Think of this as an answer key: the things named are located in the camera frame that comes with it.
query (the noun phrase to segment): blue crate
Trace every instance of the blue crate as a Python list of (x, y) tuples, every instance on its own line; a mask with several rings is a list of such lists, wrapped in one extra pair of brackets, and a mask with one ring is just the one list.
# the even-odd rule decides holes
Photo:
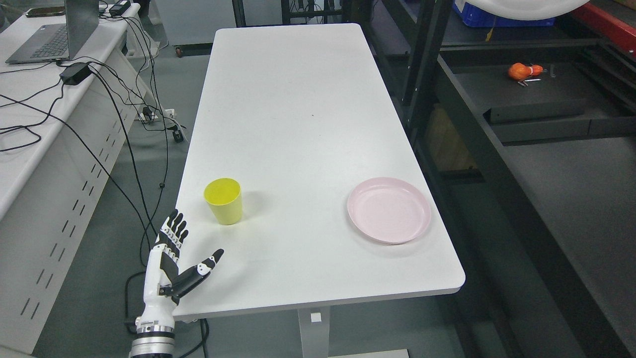
[(555, 23), (555, 18), (546, 18), (544, 20), (513, 20), (511, 18), (496, 17), (495, 15), (483, 11), (475, 5), (469, 3), (464, 4), (464, 11), (460, 11), (457, 7), (457, 2), (462, 0), (455, 0), (453, 2), (453, 9), (462, 18), (462, 21), (469, 27), (525, 27), (525, 26), (552, 26)]

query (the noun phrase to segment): robotic hand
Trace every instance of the robotic hand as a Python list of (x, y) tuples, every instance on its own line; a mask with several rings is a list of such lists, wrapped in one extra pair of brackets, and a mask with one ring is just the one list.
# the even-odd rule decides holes
[(144, 282), (144, 313), (137, 318), (137, 336), (130, 358), (172, 358), (174, 318), (179, 300), (203, 282), (223, 255), (223, 249), (181, 274), (177, 263), (183, 241), (188, 236), (183, 214), (174, 210), (163, 223), (150, 251)]

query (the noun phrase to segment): table surface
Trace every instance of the table surface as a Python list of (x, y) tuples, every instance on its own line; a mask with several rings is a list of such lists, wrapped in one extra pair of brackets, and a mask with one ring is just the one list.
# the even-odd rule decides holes
[[(179, 265), (226, 252), (176, 319), (458, 291), (464, 271), (359, 26), (222, 29), (215, 39), (177, 199), (190, 231)], [(354, 227), (347, 198), (378, 176), (424, 194), (423, 235), (386, 245)], [(242, 186), (232, 226), (203, 199), (221, 177)]]
[[(132, 16), (138, 10), (138, 5), (131, 6), (126, 16)], [(20, 47), (40, 26), (57, 24), (66, 21), (64, 16), (27, 18), (16, 20), (9, 28), (0, 34), (0, 94), (13, 99), (22, 100), (33, 93), (54, 85), (59, 80), (59, 74), (64, 70), (55, 64), (49, 64), (41, 69), (34, 69), (43, 64), (9, 65), (5, 60)], [(121, 41), (126, 31), (125, 21), (109, 22), (100, 20), (95, 32), (86, 41), (76, 55), (76, 58), (90, 54), (100, 61), (106, 61), (113, 48)], [(17, 69), (34, 69), (15, 73), (4, 73)], [(51, 113), (62, 120), (67, 120), (75, 106), (92, 83), (93, 76), (77, 86), (65, 86), (64, 97), (57, 101)], [(53, 100), (60, 95), (60, 87), (43, 92), (26, 103), (48, 111)], [(0, 106), (11, 101), (0, 98)], [(0, 127), (18, 124), (32, 124), (43, 120), (45, 115), (30, 110), (19, 104), (0, 108)], [(11, 204), (18, 196), (31, 173), (38, 166), (40, 160), (57, 137), (63, 125), (54, 118), (44, 124), (33, 127), (32, 130), (42, 136), (42, 140), (18, 150), (0, 152), (0, 220), (4, 217)], [(0, 148), (10, 148), (33, 141), (35, 137), (26, 131), (15, 131), (0, 136)]]

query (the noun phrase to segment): charger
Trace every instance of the charger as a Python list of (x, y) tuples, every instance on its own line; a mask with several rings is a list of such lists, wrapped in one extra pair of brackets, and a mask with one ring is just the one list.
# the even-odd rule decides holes
[(75, 86), (79, 85), (86, 77), (90, 76), (91, 73), (88, 64), (76, 62), (66, 67), (60, 74), (60, 78), (65, 85)]
[(108, 12), (111, 16), (121, 16), (123, 13), (128, 10), (130, 7), (130, 0), (119, 0), (114, 5), (111, 6), (111, 9)]

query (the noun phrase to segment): white table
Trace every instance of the white table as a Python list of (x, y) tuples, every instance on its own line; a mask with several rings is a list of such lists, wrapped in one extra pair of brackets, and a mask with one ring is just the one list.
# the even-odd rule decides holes
[[(244, 201), (232, 226), (216, 222), (202, 194), (226, 176)], [(427, 198), (432, 221), (421, 237), (385, 245), (353, 226), (347, 198), (378, 176)], [(295, 309), (305, 357), (328, 354), (330, 306), (451, 294), (465, 280), (355, 24), (216, 33), (177, 208), (190, 230), (182, 268), (226, 252), (176, 319)]]
[[(134, 4), (125, 16), (134, 16)], [(65, 17), (20, 17), (0, 34), (0, 72), (37, 68), (42, 64), (7, 65), (4, 61), (41, 25), (64, 22)], [(120, 52), (127, 23), (101, 20), (76, 57), (89, 55), (115, 68), (129, 87), (135, 75)], [(50, 64), (41, 69), (0, 73), (0, 94), (22, 100), (53, 85), (62, 68)], [(105, 69), (113, 90), (127, 98), (118, 81)], [(149, 92), (139, 80), (142, 96)], [(27, 104), (48, 111), (60, 95), (60, 86)], [(115, 96), (129, 128), (138, 108), (124, 105)], [(0, 105), (11, 103), (1, 98)], [(64, 97), (52, 114), (75, 129), (110, 170), (124, 143), (124, 133), (113, 104), (100, 81), (89, 76), (77, 86), (65, 86)], [(45, 117), (19, 104), (0, 108), (0, 127), (31, 124)], [(44, 327), (64, 277), (73, 261), (90, 217), (106, 184), (93, 157), (75, 135), (50, 118), (32, 128), (42, 136), (35, 145), (0, 152), (0, 355), (3, 346), (30, 354)], [(0, 148), (34, 139), (25, 131), (0, 136)]]

